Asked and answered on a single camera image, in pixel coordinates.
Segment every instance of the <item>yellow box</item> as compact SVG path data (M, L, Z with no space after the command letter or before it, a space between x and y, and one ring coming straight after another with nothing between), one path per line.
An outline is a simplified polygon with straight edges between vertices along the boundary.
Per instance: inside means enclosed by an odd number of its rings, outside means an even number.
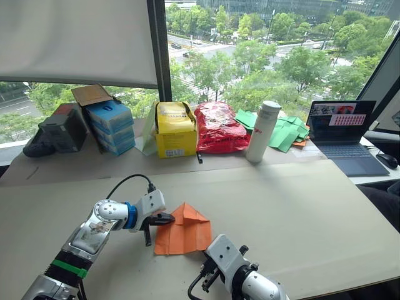
M196 154L196 119L186 102L157 102L156 142L160 158Z

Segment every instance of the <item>red bag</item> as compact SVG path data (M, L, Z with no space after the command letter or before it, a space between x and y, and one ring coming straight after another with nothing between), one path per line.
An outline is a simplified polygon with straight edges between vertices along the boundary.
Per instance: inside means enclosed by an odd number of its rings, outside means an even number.
M197 117L197 151L204 153L231 153L246 149L250 137L242 124L236 122L232 108L223 102L200 104Z

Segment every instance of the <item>water bottle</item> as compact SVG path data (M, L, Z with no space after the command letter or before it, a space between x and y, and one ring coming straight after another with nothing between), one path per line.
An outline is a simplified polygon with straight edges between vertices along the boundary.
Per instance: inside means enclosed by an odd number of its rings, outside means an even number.
M276 102L264 101L262 103L246 151L248 161L259 163L263 159L280 110L281 107Z

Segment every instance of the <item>blue box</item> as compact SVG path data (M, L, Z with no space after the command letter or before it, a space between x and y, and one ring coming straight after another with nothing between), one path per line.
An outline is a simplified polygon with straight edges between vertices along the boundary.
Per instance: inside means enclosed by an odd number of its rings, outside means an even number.
M121 155L125 151L133 148L135 146L135 138L132 137L131 139L126 139L123 141L121 144L118 144L117 146L110 145L108 142L103 140L101 137L99 138L99 142L104 146L104 148L107 149L107 151L114 153L115 155Z
M114 134L106 134L104 131L100 130L97 126L93 126L94 131L96 132L96 136L105 140L112 146L118 146L123 143L127 139L134 138L134 132L131 125L125 127L124 129L114 133Z
M92 124L106 134L114 134L133 124L132 113L125 105L114 100L85 107Z

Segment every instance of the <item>desk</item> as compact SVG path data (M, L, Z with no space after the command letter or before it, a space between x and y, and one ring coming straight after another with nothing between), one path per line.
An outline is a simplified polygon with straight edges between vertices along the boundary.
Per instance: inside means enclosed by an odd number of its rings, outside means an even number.
M143 125L143 119L135 119L135 136L141 135ZM307 141L307 147L312 151L302 151L301 148L292 147L288 153L283 153L268 147L261 165L326 159L319 150L315 151L313 142ZM243 151L202 156L203 163L199 164L196 156L159 159L157 154L146 157L136 148L120 156L111 153L100 154L93 137L88 135L79 152L56 153L40 158L26 157L21 153L0 178L0 186L120 178L133 173L155 175L251 166L251 163L244 158Z
M152 176L167 212L186 201L250 250L292 300L400 276L400 235L328 160ZM20 299L117 179L0 188L0 299ZM136 202L132 180L113 199ZM112 232L85 279L88 299L186 299L204 257L155 256L143 234ZM230 299L218 282L204 299Z
M362 137L360 143L364 146L373 147L374 144L368 141L366 138ZM372 148L369 150L372 156L375 157L380 150L378 148ZM368 183L383 183L385 181L393 181L393 180L400 180L400 167L397 169L392 170L382 164L388 171L389 174L387 176L358 176L358 177L350 177L350 180L354 184L368 184Z

